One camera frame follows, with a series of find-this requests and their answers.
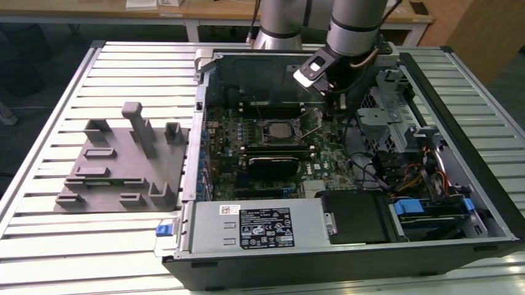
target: desk leg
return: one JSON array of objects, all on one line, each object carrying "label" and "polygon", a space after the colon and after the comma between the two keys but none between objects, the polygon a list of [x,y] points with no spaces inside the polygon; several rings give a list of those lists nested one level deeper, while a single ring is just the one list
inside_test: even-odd
[{"label": "desk leg", "polygon": [[184,20],[185,33],[188,34],[188,41],[199,41],[199,20]]},{"label": "desk leg", "polygon": [[404,39],[403,46],[418,46],[427,26],[428,26],[427,23],[412,24],[412,28]]}]

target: power supply label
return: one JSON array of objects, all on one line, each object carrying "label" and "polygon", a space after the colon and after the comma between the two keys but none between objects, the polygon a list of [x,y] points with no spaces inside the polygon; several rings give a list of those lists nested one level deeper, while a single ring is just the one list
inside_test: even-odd
[{"label": "power supply label", "polygon": [[244,250],[295,246],[289,208],[240,210],[239,225]]}]

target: gray 3d printed tray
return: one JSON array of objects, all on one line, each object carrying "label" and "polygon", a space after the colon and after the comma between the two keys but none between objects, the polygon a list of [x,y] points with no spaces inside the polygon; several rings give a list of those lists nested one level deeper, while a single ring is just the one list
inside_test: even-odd
[{"label": "gray 3d printed tray", "polygon": [[105,120],[89,120],[88,137],[54,212],[172,211],[188,141],[179,123],[152,128],[140,116],[140,103],[121,108],[132,128],[109,128]]}]

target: blue tab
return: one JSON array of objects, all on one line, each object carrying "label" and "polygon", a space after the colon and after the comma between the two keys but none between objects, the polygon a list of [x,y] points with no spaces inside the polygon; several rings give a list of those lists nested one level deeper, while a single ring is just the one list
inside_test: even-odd
[{"label": "blue tab", "polygon": [[403,207],[400,206],[400,202],[394,203],[395,214],[402,215],[404,213]]},{"label": "blue tab", "polygon": [[404,213],[423,213],[423,206],[419,200],[415,199],[402,199],[394,204],[395,213],[402,215]]},{"label": "blue tab", "polygon": [[173,235],[173,225],[161,224],[156,227],[155,234],[157,237],[169,237]]},{"label": "blue tab", "polygon": [[475,207],[474,207],[474,203],[471,201],[471,199],[462,199],[462,203],[464,204],[466,210],[468,210],[468,212],[474,212],[475,211]]}]

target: slatted aluminum platform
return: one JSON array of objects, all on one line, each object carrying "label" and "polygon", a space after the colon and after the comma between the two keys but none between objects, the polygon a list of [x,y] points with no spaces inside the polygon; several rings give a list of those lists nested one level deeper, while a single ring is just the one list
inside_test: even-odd
[{"label": "slatted aluminum platform", "polygon": [[[173,213],[56,214],[54,197],[73,166],[89,118],[129,127],[120,106],[139,101],[155,127],[191,127],[199,47],[243,44],[108,42],[90,49],[0,201],[0,294],[189,294],[155,255],[155,228]],[[525,133],[454,54],[412,54],[475,148],[525,212]],[[427,122],[428,112],[415,100]],[[474,262],[426,278],[391,278],[227,294],[522,294],[525,252]]]}]

